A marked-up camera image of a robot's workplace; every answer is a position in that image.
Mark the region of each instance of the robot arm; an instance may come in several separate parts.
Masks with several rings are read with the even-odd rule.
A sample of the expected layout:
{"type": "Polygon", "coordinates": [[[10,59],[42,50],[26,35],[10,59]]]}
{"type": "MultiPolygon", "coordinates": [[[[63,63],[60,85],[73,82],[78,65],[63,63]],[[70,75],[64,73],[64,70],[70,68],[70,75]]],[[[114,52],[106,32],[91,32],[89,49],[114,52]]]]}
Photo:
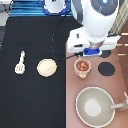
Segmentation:
{"type": "Polygon", "coordinates": [[[119,0],[71,0],[73,16],[83,26],[70,31],[67,52],[83,52],[86,55],[84,51],[88,49],[98,51],[90,55],[101,55],[102,50],[114,49],[120,36],[108,37],[108,33],[118,8],[119,0]]]}

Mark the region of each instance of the black cloth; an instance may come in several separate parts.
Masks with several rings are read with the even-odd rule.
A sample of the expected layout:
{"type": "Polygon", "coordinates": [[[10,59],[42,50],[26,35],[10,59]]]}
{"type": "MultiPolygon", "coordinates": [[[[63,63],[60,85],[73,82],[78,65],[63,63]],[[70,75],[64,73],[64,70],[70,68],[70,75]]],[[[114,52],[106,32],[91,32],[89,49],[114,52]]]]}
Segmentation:
{"type": "Polygon", "coordinates": [[[2,42],[3,42],[3,39],[4,39],[5,29],[6,29],[5,26],[0,26],[0,49],[2,47],[2,42]]]}
{"type": "Polygon", "coordinates": [[[103,76],[112,76],[115,73],[115,67],[110,62],[100,63],[98,70],[103,76]]]}
{"type": "MultiPolygon", "coordinates": [[[[66,128],[66,61],[57,62],[48,78],[37,72],[43,59],[53,58],[51,38],[62,17],[10,17],[0,54],[0,128],[66,128]],[[15,66],[25,51],[25,73],[15,66]]],[[[60,25],[54,53],[65,58],[69,32],[80,27],[73,17],[60,25]]]]}

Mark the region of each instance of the brown cup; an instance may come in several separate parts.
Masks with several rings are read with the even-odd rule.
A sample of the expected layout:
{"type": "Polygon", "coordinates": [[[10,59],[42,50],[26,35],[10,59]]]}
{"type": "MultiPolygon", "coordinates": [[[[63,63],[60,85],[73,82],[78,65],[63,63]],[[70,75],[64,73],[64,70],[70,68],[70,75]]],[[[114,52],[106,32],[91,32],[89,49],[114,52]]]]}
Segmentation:
{"type": "Polygon", "coordinates": [[[86,78],[91,71],[91,63],[89,61],[83,60],[81,58],[77,59],[74,63],[74,72],[80,78],[86,78]],[[84,62],[86,64],[86,68],[84,71],[80,71],[80,63],[84,62]]]}

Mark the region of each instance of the mug handle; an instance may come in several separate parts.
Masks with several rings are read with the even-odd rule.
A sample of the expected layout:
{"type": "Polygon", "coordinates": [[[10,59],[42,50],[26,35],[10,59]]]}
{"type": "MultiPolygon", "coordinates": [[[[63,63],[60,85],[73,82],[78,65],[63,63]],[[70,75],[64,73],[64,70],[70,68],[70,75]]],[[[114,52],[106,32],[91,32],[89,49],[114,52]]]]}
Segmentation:
{"type": "Polygon", "coordinates": [[[86,74],[79,74],[79,76],[81,77],[81,78],[86,78],[86,74]]]}

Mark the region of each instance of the bowl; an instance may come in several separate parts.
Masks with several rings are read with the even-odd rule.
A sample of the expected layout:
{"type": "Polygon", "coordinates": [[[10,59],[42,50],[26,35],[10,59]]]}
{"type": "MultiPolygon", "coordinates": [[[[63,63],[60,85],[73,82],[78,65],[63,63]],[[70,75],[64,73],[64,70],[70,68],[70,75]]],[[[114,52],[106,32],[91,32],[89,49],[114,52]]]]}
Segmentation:
{"type": "Polygon", "coordinates": [[[105,127],[114,118],[112,97],[99,87],[87,87],[76,98],[76,112],[79,118],[94,128],[105,127]]]}

